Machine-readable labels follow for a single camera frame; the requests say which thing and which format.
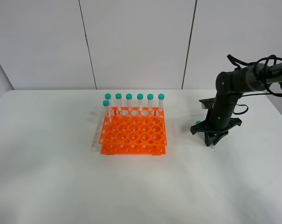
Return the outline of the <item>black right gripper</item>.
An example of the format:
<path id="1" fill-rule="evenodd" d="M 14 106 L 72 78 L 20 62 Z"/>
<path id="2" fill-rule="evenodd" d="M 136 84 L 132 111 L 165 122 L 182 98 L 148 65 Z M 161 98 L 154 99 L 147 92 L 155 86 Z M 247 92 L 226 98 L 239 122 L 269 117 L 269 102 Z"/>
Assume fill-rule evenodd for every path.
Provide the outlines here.
<path id="1" fill-rule="evenodd" d="M 212 144 L 215 146 L 223 137 L 228 135 L 228 131 L 235 126 L 241 126 L 242 121 L 239 118 L 231 118 L 228 122 L 227 127 L 218 129 L 211 127 L 206 120 L 199 122 L 190 128 L 192 135 L 196 133 L 204 133 L 205 145 L 207 147 Z"/>

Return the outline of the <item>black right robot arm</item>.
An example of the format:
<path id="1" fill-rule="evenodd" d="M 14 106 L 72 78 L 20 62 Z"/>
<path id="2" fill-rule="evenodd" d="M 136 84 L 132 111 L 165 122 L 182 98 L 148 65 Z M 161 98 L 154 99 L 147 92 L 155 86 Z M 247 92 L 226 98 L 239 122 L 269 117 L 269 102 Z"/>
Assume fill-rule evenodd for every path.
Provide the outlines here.
<path id="1" fill-rule="evenodd" d="M 282 58 L 270 55 L 245 63 L 231 57 L 230 61 L 236 66 L 235 70 L 217 76 L 216 96 L 200 100 L 202 107 L 208 110 L 205 120 L 190 128 L 192 134 L 204 133 L 208 147 L 227 136 L 231 128 L 242 124 L 239 118 L 232 117 L 241 97 L 261 95 L 267 90 L 270 95 L 282 98 L 282 93 L 274 93 L 269 88 L 273 83 L 282 85 Z"/>

